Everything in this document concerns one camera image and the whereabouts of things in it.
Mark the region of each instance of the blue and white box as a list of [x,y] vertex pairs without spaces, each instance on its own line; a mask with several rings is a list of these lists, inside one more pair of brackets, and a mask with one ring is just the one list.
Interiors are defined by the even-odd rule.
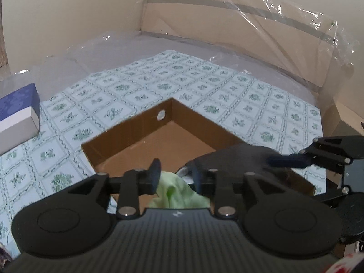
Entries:
[[0,155],[39,132],[39,95],[29,84],[0,99]]

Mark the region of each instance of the gray tape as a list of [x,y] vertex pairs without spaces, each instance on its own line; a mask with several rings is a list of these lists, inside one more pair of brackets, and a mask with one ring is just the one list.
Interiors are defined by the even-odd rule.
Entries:
[[334,45],[334,38],[308,26],[304,23],[296,21],[292,18],[288,18],[285,16],[281,16],[277,13],[272,13],[268,10],[263,10],[251,6],[241,5],[241,4],[232,4],[232,3],[225,3],[223,1],[215,1],[215,0],[147,0],[148,4],[153,3],[174,3],[174,4],[191,4],[191,5],[203,5],[203,6],[211,6],[211,7],[218,7],[218,8],[225,8],[225,9],[232,9],[238,10],[243,13],[254,14],[260,17],[265,17],[267,19],[278,21],[279,23],[283,23],[285,25],[291,26],[297,30],[310,34],[330,45]]

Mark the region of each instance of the light green fabric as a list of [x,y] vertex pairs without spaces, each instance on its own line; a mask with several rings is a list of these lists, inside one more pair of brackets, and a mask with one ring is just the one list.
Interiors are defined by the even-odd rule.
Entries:
[[157,196],[150,203],[151,208],[206,208],[210,199],[198,195],[179,176],[162,171],[157,187]]

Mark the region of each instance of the beige wall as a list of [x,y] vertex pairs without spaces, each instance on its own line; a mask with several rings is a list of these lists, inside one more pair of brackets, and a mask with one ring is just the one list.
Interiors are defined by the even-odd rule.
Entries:
[[[108,30],[137,29],[139,0],[3,0],[4,39],[12,71],[38,63]],[[340,101],[364,117],[364,6],[362,0],[289,0],[337,19],[362,42],[354,76]]]
[[2,0],[11,71],[28,68],[102,32],[139,29],[138,1]]

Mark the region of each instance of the checkered pattern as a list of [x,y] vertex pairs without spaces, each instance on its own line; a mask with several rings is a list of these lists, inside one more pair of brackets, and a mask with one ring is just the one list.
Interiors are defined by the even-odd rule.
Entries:
[[[282,154],[322,136],[317,108],[248,71],[176,51],[94,73],[41,103],[39,135],[0,157],[0,241],[12,241],[11,221],[23,207],[94,174],[82,143],[170,97],[244,141]],[[324,169],[298,173],[325,192]]]

